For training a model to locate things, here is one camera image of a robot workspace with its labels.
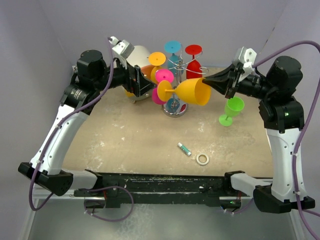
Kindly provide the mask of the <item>orange wine glass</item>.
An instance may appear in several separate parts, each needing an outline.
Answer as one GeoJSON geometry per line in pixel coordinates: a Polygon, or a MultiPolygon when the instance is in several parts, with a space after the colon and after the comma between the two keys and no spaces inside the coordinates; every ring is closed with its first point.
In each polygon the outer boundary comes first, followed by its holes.
{"type": "Polygon", "coordinates": [[[205,106],[211,98],[211,87],[203,83],[204,78],[192,78],[181,82],[175,89],[167,80],[157,86],[157,95],[163,102],[167,102],[173,94],[187,104],[205,106]]]}
{"type": "Polygon", "coordinates": [[[162,52],[153,52],[148,57],[149,63],[153,66],[150,73],[150,80],[154,83],[158,83],[156,80],[156,72],[162,69],[162,65],[166,62],[166,56],[162,52]]]}

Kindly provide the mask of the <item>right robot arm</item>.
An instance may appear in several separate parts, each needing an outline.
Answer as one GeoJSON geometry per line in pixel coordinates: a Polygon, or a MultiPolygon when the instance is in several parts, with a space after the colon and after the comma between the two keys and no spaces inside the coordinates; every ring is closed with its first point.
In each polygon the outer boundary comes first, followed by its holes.
{"type": "Polygon", "coordinates": [[[290,56],[277,57],[266,75],[249,74],[243,80],[244,64],[232,63],[207,76],[203,83],[227,99],[236,93],[259,100],[259,114],[270,143],[273,159],[272,182],[248,176],[243,171],[227,172],[222,190],[228,196],[238,191],[253,198],[264,213],[282,214],[292,209],[313,209],[315,200],[304,187],[298,139],[306,129],[303,106],[293,96],[303,78],[301,64],[290,56]]]}

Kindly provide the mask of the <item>green plastic wine glass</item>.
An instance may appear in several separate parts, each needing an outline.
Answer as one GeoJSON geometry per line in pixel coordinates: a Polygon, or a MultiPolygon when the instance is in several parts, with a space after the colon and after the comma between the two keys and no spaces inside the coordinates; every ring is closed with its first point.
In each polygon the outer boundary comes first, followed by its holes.
{"type": "Polygon", "coordinates": [[[238,116],[244,109],[245,103],[242,98],[234,96],[226,101],[224,114],[219,117],[219,123],[224,127],[229,127],[233,123],[233,118],[238,116]]]}

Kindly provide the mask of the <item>red plastic wine glass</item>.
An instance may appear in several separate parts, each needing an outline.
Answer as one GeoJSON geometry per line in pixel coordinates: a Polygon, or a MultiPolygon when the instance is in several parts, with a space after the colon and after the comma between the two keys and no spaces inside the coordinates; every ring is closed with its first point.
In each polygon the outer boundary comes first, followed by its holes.
{"type": "Polygon", "coordinates": [[[196,60],[196,55],[202,53],[202,47],[197,44],[191,44],[185,48],[185,52],[192,56],[192,60],[187,64],[186,67],[186,78],[201,78],[203,72],[201,70],[201,64],[196,60]]]}

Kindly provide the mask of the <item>chrome wine glass rack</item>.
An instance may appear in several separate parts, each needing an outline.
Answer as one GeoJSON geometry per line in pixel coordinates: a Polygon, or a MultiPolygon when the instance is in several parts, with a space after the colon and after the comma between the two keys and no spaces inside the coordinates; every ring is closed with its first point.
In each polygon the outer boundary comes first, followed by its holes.
{"type": "MultiPolygon", "coordinates": [[[[195,59],[198,61],[198,58],[203,54],[202,53],[198,54],[195,56],[195,59]]],[[[185,62],[182,57],[182,52],[180,53],[180,56],[182,58],[182,66],[180,72],[177,74],[177,76],[174,76],[174,80],[172,83],[173,89],[175,89],[181,82],[183,82],[183,72],[187,72],[187,65],[190,61],[185,62]]],[[[206,67],[200,67],[202,70],[202,77],[209,72],[209,70],[206,67]]],[[[188,109],[188,103],[182,101],[180,98],[178,98],[175,94],[171,96],[171,98],[162,105],[162,110],[163,112],[170,116],[170,117],[181,117],[188,109]]]]}

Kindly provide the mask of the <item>orange wine glass front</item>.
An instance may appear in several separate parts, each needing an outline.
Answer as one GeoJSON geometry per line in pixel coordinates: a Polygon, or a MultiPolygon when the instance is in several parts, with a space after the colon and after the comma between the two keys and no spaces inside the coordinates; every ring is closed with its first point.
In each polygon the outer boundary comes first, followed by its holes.
{"type": "Polygon", "coordinates": [[[153,52],[148,57],[149,63],[153,66],[150,73],[150,80],[154,83],[158,83],[156,80],[156,72],[162,69],[162,65],[166,62],[166,56],[162,52],[153,52]]]}

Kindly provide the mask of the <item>pink plastic wine glass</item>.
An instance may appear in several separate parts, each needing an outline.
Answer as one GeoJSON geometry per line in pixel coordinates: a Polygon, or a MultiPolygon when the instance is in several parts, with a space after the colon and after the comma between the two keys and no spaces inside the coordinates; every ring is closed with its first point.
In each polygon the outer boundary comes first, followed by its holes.
{"type": "MultiPolygon", "coordinates": [[[[157,81],[157,85],[159,85],[162,81],[168,81],[170,83],[174,80],[174,74],[168,69],[160,69],[155,73],[155,80],[157,81]]],[[[152,101],[157,105],[164,105],[166,101],[160,100],[158,97],[157,87],[152,90],[152,101]]]]}

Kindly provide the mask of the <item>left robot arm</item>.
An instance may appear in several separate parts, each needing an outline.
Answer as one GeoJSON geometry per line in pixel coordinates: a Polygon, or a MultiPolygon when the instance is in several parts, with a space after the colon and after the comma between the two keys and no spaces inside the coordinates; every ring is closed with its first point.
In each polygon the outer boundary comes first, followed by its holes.
{"type": "Polygon", "coordinates": [[[96,173],[63,169],[66,153],[108,89],[123,87],[135,97],[141,97],[156,86],[150,80],[149,55],[143,46],[133,51],[113,50],[111,62],[107,64],[98,50],[81,53],[42,146],[29,162],[22,162],[18,167],[18,172],[30,179],[30,196],[35,185],[57,196],[69,189],[85,189],[91,196],[101,194],[103,184],[96,173]]]}

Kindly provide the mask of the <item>blue plastic wine glass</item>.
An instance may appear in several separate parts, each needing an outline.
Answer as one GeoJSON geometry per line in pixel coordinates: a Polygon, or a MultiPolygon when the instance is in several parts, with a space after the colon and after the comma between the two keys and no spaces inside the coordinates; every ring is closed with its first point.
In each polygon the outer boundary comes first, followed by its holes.
{"type": "Polygon", "coordinates": [[[170,54],[170,57],[167,60],[167,69],[170,70],[175,77],[178,76],[178,73],[182,69],[182,58],[180,55],[177,55],[182,48],[182,44],[177,40],[171,40],[164,44],[164,51],[170,54]]]}

